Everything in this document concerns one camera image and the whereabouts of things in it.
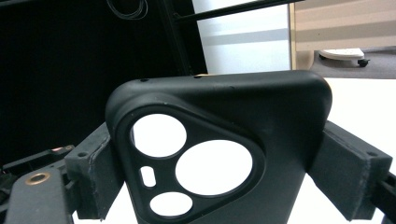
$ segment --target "wooden panel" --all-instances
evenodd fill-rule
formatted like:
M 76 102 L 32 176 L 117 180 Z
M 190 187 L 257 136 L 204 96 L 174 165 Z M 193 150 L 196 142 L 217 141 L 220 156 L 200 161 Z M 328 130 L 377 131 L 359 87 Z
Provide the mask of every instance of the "wooden panel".
M 394 0 L 307 0 L 295 4 L 296 50 L 396 45 Z

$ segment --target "metal rod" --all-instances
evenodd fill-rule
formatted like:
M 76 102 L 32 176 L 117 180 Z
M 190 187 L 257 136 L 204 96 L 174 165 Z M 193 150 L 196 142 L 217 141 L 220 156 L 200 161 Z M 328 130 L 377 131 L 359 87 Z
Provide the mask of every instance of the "metal rod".
M 275 7 L 283 4 L 300 2 L 300 1 L 304 1 L 304 0 L 258 0 L 232 7 L 223 7 L 202 13 L 196 13 L 189 16 L 181 16 L 176 18 L 175 21 L 176 22 L 201 21 L 215 17 L 227 16 L 235 13 L 246 12 L 246 11 L 265 8 L 265 7 Z

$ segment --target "camera cutout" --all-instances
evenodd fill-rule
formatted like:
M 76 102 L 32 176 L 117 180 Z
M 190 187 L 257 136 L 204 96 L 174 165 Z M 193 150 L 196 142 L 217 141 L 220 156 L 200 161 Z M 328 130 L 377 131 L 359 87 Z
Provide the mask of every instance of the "camera cutout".
M 154 169 L 149 166 L 144 166 L 140 168 L 140 174 L 142 176 L 143 184 L 148 188 L 153 188 L 157 185 L 155 180 Z
M 152 114 L 139 119 L 131 130 L 134 146 L 143 154 L 163 158 L 181 150 L 187 133 L 183 124 L 168 115 Z
M 192 199 L 183 193 L 166 192 L 154 197 L 149 206 L 159 216 L 179 217 L 190 211 Z
M 213 140 L 187 150 L 177 162 L 179 184 L 189 192 L 217 196 L 239 187 L 249 176 L 253 161 L 242 145 Z

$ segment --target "black cable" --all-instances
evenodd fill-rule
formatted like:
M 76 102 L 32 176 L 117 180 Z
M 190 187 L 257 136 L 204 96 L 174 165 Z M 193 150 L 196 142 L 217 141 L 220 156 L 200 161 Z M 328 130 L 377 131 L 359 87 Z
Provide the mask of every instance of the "black cable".
M 110 7 L 111 11 L 120 19 L 127 21 L 137 21 L 146 17 L 149 11 L 149 4 L 147 0 L 140 0 L 139 8 L 130 14 L 120 13 L 113 4 L 113 0 L 107 0 L 107 4 Z

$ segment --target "gray floor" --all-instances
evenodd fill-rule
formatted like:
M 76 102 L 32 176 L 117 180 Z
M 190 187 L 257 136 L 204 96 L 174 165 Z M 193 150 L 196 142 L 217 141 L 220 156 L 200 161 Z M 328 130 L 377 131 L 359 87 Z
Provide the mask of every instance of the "gray floor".
M 323 77 L 396 79 L 396 46 L 361 50 L 371 60 L 366 67 L 359 67 L 357 60 L 321 60 L 315 52 L 311 71 Z

